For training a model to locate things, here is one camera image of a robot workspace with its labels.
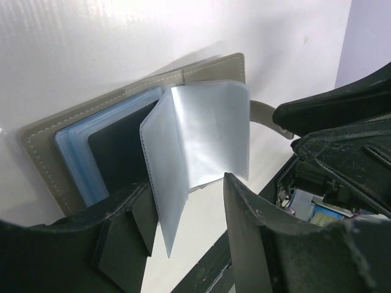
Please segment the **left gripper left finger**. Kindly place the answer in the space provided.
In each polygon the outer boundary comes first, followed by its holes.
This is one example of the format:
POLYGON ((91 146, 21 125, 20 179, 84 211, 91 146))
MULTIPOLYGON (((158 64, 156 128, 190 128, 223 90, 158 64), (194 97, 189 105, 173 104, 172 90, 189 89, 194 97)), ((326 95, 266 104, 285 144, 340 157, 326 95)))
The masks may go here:
POLYGON ((150 182, 50 225, 1 222, 2 292, 140 292, 157 226, 150 182))

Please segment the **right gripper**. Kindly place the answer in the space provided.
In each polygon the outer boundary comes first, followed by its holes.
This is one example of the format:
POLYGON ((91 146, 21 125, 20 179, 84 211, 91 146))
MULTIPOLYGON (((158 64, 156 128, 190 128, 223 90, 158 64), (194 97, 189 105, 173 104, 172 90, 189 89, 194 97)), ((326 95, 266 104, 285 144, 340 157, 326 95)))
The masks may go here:
POLYGON ((256 121, 291 141, 292 157, 260 196, 297 218, 390 223, 390 65, 287 102, 256 121))

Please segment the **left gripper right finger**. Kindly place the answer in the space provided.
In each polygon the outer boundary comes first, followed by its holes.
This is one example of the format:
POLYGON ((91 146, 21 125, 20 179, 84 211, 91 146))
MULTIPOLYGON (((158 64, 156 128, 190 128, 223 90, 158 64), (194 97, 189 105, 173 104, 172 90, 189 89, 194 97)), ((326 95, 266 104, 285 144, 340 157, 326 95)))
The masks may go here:
POLYGON ((390 222, 302 221, 224 176, 237 292, 389 292, 390 222))

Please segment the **grey card holder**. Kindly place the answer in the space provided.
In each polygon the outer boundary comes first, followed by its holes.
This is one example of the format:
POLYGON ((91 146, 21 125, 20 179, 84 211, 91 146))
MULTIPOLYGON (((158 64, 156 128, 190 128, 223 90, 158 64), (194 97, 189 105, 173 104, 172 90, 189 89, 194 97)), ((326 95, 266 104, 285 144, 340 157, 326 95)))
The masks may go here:
POLYGON ((160 225, 171 252, 191 192, 249 176, 250 124, 286 139, 250 99, 244 56, 184 67, 95 98, 20 132, 65 216, 31 228, 34 253, 66 263, 145 258, 160 225))

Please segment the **black card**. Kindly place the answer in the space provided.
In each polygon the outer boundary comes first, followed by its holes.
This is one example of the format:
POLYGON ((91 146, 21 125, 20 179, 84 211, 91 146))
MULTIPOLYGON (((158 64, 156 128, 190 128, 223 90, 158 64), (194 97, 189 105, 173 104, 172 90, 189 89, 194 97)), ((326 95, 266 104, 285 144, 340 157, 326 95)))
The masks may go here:
POLYGON ((88 144, 109 195, 147 177, 139 128, 153 102, 91 134, 88 144))

